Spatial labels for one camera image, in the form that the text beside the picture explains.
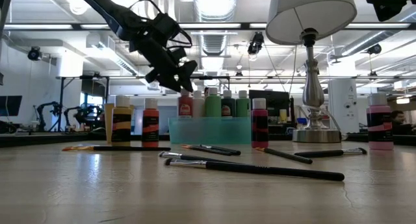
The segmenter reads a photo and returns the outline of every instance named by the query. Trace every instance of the white lampshade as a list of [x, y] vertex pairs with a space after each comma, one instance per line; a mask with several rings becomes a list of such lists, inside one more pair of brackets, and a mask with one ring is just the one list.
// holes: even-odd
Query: white lampshade
[[271, 0], [266, 35], [276, 44], [298, 45], [303, 29], [318, 31], [319, 40], [345, 28], [356, 16], [354, 0]]

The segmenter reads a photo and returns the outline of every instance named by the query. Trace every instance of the cable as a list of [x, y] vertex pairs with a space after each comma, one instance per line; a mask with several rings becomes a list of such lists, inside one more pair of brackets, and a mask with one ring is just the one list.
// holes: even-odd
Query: cable
[[298, 46], [296, 45], [294, 47], [294, 64], [293, 64], [293, 74], [292, 74], [292, 80], [291, 80], [291, 87], [289, 88], [289, 96], [291, 95], [292, 91], [292, 84], [293, 84], [293, 78], [294, 78], [294, 72], [296, 71], [296, 56], [298, 54]]
[[284, 92], [286, 92], [285, 86], [283, 85], [282, 81], [280, 80], [280, 77], [279, 77], [278, 71], [276, 71], [276, 68], [274, 67], [274, 63], [273, 63], [272, 57], [270, 56], [270, 53], [268, 53], [268, 49], [267, 49], [267, 45], [266, 45], [266, 43], [265, 43], [265, 48], [266, 48], [266, 52], [267, 52], [268, 58], [270, 59], [270, 62], [272, 63], [272, 66], [273, 66], [274, 72], [276, 72], [276, 76], [278, 77], [279, 82], [280, 82], [281, 86], [283, 87], [283, 91], [284, 91]]

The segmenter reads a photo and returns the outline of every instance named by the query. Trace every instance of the green paint bottle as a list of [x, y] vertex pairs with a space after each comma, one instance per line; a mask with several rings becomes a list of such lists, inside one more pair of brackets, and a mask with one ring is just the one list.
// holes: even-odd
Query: green paint bottle
[[209, 88], [209, 96], [205, 99], [205, 117], [221, 117], [221, 97], [217, 88]]
[[236, 117], [250, 117], [250, 100], [247, 98], [247, 91], [239, 91], [239, 98], [236, 100]]

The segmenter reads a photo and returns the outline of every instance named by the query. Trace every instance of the pink paint bottle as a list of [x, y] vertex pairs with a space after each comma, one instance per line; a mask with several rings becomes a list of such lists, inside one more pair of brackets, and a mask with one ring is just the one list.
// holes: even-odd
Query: pink paint bottle
[[369, 145], [374, 150], [393, 150], [393, 124], [391, 109], [387, 105], [385, 93], [373, 93], [369, 96], [367, 125], [369, 126]]
[[252, 147], [268, 147], [268, 112], [266, 110], [266, 99], [253, 99], [252, 110]]

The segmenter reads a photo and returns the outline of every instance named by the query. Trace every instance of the white bottle cap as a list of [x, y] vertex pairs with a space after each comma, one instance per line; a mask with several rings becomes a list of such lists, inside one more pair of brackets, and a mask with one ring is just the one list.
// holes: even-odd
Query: white bottle cap
[[233, 95], [233, 92], [231, 90], [224, 90], [224, 98], [230, 98], [231, 95]]
[[116, 107], [130, 107], [130, 97], [124, 95], [116, 96]]
[[194, 98], [202, 98], [202, 91], [199, 91], [199, 90], [194, 91]]
[[387, 105], [387, 96], [385, 93], [372, 93], [368, 97], [369, 105]]
[[253, 110], [265, 110], [266, 109], [266, 99], [265, 98], [255, 98], [253, 99]]
[[209, 88], [209, 95], [217, 95], [218, 94], [218, 88]]
[[145, 109], [154, 109], [157, 110], [157, 99], [156, 98], [146, 98], [144, 100]]
[[240, 90], [239, 91], [239, 98], [247, 98], [247, 91], [246, 90]]
[[182, 88], [181, 89], [181, 95], [183, 95], [183, 96], [189, 96], [189, 92], [186, 89]]

